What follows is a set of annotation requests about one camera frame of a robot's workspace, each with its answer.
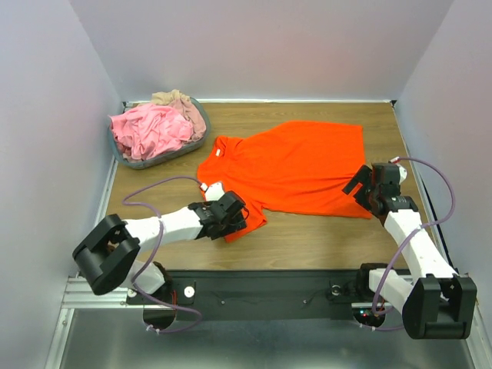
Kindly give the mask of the orange t shirt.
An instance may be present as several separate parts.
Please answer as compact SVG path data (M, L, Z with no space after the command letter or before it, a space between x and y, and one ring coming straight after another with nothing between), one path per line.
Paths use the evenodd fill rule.
M266 225L266 210L371 218L343 192L365 162L360 125L287 121L248 138L217 137L197 176L244 201L247 226L226 236L233 242Z

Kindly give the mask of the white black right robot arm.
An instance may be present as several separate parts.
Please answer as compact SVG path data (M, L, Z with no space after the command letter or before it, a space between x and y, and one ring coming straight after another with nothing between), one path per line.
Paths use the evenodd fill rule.
M477 286L460 276L439 253L414 200L401 194L406 169L396 157L388 163L362 165L345 185L345 194L377 218L394 239L397 256L404 257L412 280L393 264L362 264L354 280L355 294L372 300L372 314L385 314L383 299L401 314L403 328L413 339L466 339L474 316Z

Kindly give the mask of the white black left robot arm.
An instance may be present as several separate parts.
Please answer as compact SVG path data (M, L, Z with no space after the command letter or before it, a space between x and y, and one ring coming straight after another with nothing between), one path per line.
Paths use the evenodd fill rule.
M211 201L194 202L169 214L122 220L104 217L75 248L72 257L96 295L116 288L138 286L155 303L170 297L171 284L155 264L137 260L150 251L176 241L223 238L246 228L244 201L233 191Z

